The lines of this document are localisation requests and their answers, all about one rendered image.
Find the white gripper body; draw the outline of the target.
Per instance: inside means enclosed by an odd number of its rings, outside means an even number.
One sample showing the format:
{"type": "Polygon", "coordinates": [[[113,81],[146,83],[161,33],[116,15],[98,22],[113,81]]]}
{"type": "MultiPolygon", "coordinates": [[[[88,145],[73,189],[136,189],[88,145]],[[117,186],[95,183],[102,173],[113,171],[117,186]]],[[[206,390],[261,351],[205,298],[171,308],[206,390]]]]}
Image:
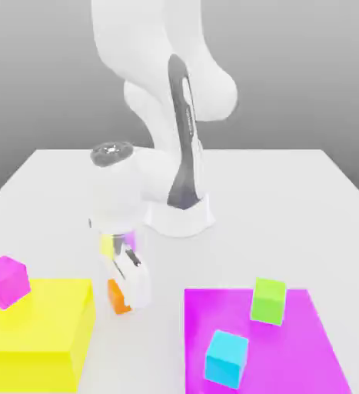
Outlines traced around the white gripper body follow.
{"type": "Polygon", "coordinates": [[[108,277],[113,279],[124,297],[124,305],[142,309],[151,301],[151,280],[148,267],[133,250],[122,250],[115,260],[102,257],[108,277]]]}

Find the small orange cube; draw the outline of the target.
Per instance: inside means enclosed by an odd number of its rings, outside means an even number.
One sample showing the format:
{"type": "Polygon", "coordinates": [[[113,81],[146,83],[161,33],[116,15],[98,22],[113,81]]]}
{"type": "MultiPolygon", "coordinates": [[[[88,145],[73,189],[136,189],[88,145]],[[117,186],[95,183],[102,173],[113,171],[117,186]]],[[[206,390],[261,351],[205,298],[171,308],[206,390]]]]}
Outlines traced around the small orange cube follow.
{"type": "Polygon", "coordinates": [[[125,305],[125,298],[114,279],[108,280],[108,298],[117,315],[131,311],[131,307],[125,305]]]}

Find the small cyan cube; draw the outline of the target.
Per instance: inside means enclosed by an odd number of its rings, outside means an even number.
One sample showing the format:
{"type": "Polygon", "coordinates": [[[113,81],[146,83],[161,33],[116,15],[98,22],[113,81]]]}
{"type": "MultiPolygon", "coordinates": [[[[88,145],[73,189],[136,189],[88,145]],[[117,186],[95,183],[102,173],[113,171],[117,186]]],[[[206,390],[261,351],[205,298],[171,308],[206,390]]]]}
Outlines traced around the small cyan cube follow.
{"type": "Polygon", "coordinates": [[[230,389],[238,389],[247,364],[249,340],[216,330],[205,353],[204,378],[230,389]]]}

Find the small magenta cube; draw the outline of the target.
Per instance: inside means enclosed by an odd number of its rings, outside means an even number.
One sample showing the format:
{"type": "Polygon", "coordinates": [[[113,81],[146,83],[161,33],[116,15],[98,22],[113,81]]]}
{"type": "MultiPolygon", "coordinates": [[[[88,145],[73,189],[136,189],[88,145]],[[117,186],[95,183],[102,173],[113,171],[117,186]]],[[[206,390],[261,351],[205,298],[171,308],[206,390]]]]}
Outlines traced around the small magenta cube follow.
{"type": "Polygon", "coordinates": [[[31,291],[26,266],[11,257],[0,257],[0,309],[7,309],[31,291]]]}

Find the small green cube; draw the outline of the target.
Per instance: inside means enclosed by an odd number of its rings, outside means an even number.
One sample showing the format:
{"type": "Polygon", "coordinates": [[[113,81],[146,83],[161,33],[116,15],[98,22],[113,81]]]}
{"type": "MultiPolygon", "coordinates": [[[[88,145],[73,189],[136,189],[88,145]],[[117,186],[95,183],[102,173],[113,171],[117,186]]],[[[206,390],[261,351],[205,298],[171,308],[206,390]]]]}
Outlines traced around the small green cube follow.
{"type": "Polygon", "coordinates": [[[281,326],[284,319],[286,285],[284,282],[256,278],[250,319],[281,326]]]}

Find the large yellow box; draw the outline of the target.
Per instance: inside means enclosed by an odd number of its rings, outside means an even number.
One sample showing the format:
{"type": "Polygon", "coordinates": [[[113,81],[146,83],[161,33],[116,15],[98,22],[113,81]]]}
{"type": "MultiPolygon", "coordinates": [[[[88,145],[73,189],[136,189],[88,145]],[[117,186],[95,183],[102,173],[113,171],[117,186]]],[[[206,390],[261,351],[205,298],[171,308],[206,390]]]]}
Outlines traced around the large yellow box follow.
{"type": "Polygon", "coordinates": [[[95,324],[89,279],[33,279],[0,309],[0,393],[76,392],[95,324]]]}

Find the large magenta box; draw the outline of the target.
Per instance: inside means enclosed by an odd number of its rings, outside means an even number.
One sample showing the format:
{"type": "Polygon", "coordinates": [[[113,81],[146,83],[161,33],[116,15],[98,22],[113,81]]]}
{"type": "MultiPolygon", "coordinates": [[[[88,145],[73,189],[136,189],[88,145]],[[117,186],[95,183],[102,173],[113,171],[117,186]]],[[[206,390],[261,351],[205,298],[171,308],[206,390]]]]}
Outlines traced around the large magenta box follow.
{"type": "Polygon", "coordinates": [[[251,289],[184,291],[185,394],[352,394],[308,291],[287,292],[281,326],[252,321],[252,298],[251,289]],[[249,340],[239,389],[204,377],[218,329],[249,340]]]}

